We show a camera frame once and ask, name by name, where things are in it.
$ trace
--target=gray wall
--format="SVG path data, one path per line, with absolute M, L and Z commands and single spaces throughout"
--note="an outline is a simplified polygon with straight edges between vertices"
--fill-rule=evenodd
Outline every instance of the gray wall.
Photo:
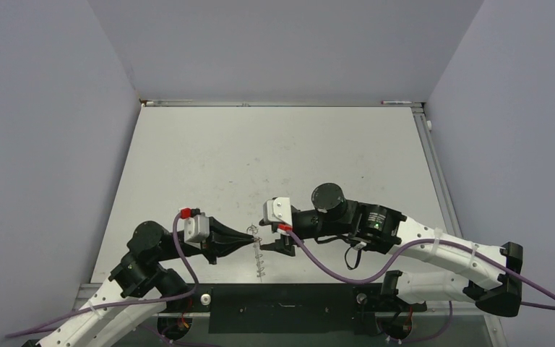
M 521 243 L 555 291 L 555 1 L 486 0 L 426 110 L 465 237 Z M 555 312 L 502 322 L 511 346 L 555 346 Z
M 88 281 L 138 111 L 85 0 L 0 1 L 0 346 Z
M 426 100 L 482 0 L 90 0 L 148 99 Z

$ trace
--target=black cable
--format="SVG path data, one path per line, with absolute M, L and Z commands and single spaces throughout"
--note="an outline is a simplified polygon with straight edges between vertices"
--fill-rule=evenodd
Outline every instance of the black cable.
M 363 250 L 359 249 L 358 253 L 356 254 L 356 262 L 354 263 L 354 266 L 350 266 L 350 264 L 348 263 L 348 252 L 350 251 L 350 249 L 352 249 L 352 247 L 346 249 L 345 254 L 343 255 L 343 259 L 345 260 L 345 266 L 348 267 L 348 270 L 354 270 L 358 267 L 358 265 L 361 264 L 361 255 L 363 254 Z
M 395 313 L 395 315 L 392 316 L 392 318 L 387 322 L 388 326 L 391 326 L 392 323 L 394 323 L 395 320 L 397 320 L 397 318 L 401 315 L 401 313 L 403 313 L 403 312 L 399 311 L 399 312 Z M 384 329 L 384 325 L 382 324 L 383 323 L 382 319 L 378 319 L 378 320 L 376 320 L 376 322 L 377 322 L 377 326 L 379 327 L 379 333 L 377 333 L 377 335 L 385 334 L 386 329 Z
M 363 320 L 364 320 L 364 317 L 365 317 L 365 305 L 367 305 L 367 299 L 365 299 L 365 301 L 363 301 L 363 304 L 361 305 L 361 324 L 363 326 L 364 326 Z M 379 326 L 379 322 L 376 320 L 376 332 L 375 333 L 368 332 L 367 335 L 373 337 L 373 336 L 379 336 L 379 335 L 383 334 L 384 331 L 382 331 L 382 329 L 378 329 L 378 327 L 381 328 L 381 326 Z
M 337 240 L 343 240 L 345 241 L 345 237 L 344 236 L 335 236 L 335 237 L 330 237 L 328 239 L 324 239 L 324 240 L 318 240 L 318 238 L 314 238 L 314 241 L 317 244 L 328 244 L 329 242 L 333 242 L 333 241 L 337 241 Z

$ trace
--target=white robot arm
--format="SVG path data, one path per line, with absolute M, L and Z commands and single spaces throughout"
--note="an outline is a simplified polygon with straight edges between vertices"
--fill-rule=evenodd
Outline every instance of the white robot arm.
M 510 242 L 498 247 L 466 241 L 439 228 L 424 226 L 388 207 L 347 200 L 336 184 L 317 187 L 311 201 L 313 210 L 300 211 L 291 206 L 289 198 L 268 200 L 264 204 L 261 224 L 272 226 L 272 230 L 281 235 L 275 243 L 262 248 L 294 256 L 295 237 L 300 241 L 334 236 L 354 249 L 399 253 L 446 271 L 388 271 L 383 293 L 395 295 L 408 304 L 433 300 L 475 302 L 479 309 L 488 313 L 503 317 L 517 315 L 522 298 L 521 282 L 486 260 L 520 273 L 520 245 Z M 313 255 L 307 255 L 314 261 Z M 334 277 L 343 280 L 339 275 Z M 364 284 L 379 277 L 343 281 Z
M 181 277 L 173 269 L 164 269 L 159 261 L 201 254 L 215 264 L 218 257 L 254 242 L 252 235 L 234 231 L 199 210 L 183 209 L 181 219 L 185 227 L 175 238 L 156 222 L 137 226 L 126 244 L 129 252 L 84 306 L 65 315 L 68 320 L 51 334 L 38 342 L 29 340 L 24 347 L 112 346 L 138 324 L 163 311 L 167 301 L 192 295 L 197 287 L 196 276 L 195 287 L 188 291 Z M 8 337 L 28 333 L 33 329 Z

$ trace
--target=screw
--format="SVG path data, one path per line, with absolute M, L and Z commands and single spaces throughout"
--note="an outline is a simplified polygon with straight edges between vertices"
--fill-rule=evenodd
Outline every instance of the screw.
M 367 301 L 367 295 L 365 293 L 360 293 L 356 296 L 356 302 L 358 302 L 359 304 L 362 304 L 365 301 Z
M 212 302 L 212 297 L 209 294 L 203 294 L 201 295 L 201 304 L 203 306 L 207 306 L 210 304 L 210 302 Z

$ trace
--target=table surface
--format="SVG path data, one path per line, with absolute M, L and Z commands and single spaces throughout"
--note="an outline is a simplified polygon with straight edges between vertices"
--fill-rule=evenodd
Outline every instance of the table surface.
M 325 182 L 339 184 L 348 199 L 385 205 L 445 230 L 410 108 L 142 108 L 91 281 L 108 276 L 143 221 L 171 229 L 180 207 L 200 207 L 245 232 L 258 225 L 264 201 L 290 197 L 295 207 L 308 210 L 311 192 Z M 260 228 L 259 235 L 263 243 L 277 238 L 268 227 Z M 308 245 L 329 268 L 351 278 L 375 274 L 388 258 L 365 252 L 360 267 L 348 271 L 345 243 Z M 205 283 L 336 281 L 299 249 L 296 257 L 262 254 L 261 278 L 251 245 L 220 258 L 217 265 L 203 257 L 190 263 Z M 353 263 L 355 252 L 349 256 Z M 163 266 L 192 281 L 180 260 Z M 438 270 L 404 257 L 392 268 Z

